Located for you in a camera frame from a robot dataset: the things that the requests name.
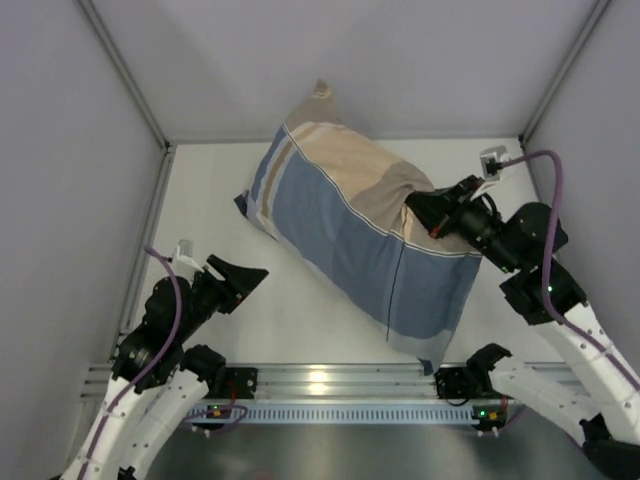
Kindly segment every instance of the gray floor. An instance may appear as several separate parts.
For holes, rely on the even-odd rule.
[[[453,427],[254,426],[207,439],[180,430],[150,479],[598,479],[564,432],[527,411],[500,438]]]

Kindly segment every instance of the perforated metal rail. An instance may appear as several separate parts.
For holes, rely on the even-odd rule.
[[[472,407],[448,405],[248,405],[244,424],[369,424],[369,425],[472,425]],[[233,410],[229,418],[207,416],[212,405],[199,404],[189,414],[201,417],[191,423],[229,423],[242,412]]]

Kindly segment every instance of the white tabletop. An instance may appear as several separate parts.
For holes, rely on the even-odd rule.
[[[394,140],[380,142],[422,168],[436,187],[481,174],[481,150],[505,145],[518,156],[516,139]],[[249,224],[233,198],[250,185],[266,143],[181,145],[178,147],[154,240],[170,254],[180,239],[194,243],[202,263],[210,253],[238,265],[262,267],[269,276],[232,314],[216,314],[191,338],[206,343],[229,362],[242,363],[407,363],[366,314],[328,282],[320,280],[282,245]],[[524,165],[492,193],[504,218],[536,199]],[[138,306],[164,271],[151,261]],[[498,285],[506,280],[483,261],[460,326],[445,361],[460,362],[496,342],[525,361],[559,361],[548,343],[515,314]]]

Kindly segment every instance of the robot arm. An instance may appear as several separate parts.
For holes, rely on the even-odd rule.
[[[233,312],[268,274],[262,269],[231,265],[214,255],[209,256],[204,267],[199,267],[190,257],[182,255],[180,247],[171,259],[173,269],[168,266],[167,259],[154,251],[151,254],[163,263],[170,275],[154,286],[145,303],[142,323],[119,345],[101,410],[80,452],[62,475],[63,480],[119,478],[124,455],[133,444],[134,434],[144,440],[150,435],[149,430],[162,431],[177,426],[182,419],[178,419],[181,410],[186,408],[188,411],[199,400],[198,395],[204,396],[204,389],[206,394],[209,388],[217,385],[218,374],[224,367],[224,358],[206,347],[202,347],[207,350],[204,352],[191,349],[174,381],[192,380],[191,377],[197,375],[197,383],[189,383],[193,390],[189,395],[193,398],[183,397],[185,392],[179,394],[178,402],[175,402],[175,392],[169,387],[152,409],[158,412],[168,408],[170,414],[162,419],[168,423],[163,427],[155,422],[158,415],[147,419],[145,412],[183,360],[183,343],[214,313]],[[212,270],[216,270],[222,280],[216,278]],[[199,357],[204,357],[207,366],[197,364]],[[142,429],[138,428],[141,420]],[[144,450],[144,445],[148,444],[147,449],[153,447],[157,452],[165,439],[161,434],[153,442],[144,441],[142,448]],[[134,454],[127,457],[129,465],[125,468],[138,465],[139,469],[148,468],[152,460],[149,453]]]
[[[492,184],[503,167],[524,159],[549,155],[560,168],[553,152],[502,162],[505,153],[483,152]],[[521,400],[553,421],[611,478],[640,477],[640,379],[605,334],[584,291],[552,258],[568,241],[557,220],[559,195],[554,209],[528,203],[503,222],[486,194],[488,183],[471,175],[450,188],[414,192],[406,205],[432,237],[460,235],[503,272],[517,272],[500,285],[507,302],[565,359],[590,397],[550,382],[497,345],[471,357],[468,376],[479,388]]]

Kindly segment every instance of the white wall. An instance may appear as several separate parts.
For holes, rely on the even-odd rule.
[[[640,2],[605,14],[527,150],[552,148],[565,167],[563,261],[600,321],[640,369]],[[549,199],[553,169],[535,168]]]
[[[266,140],[318,77],[377,138],[517,136],[594,0],[95,0],[171,139]]]
[[[160,150],[71,0],[0,2],[0,478],[61,472]]]

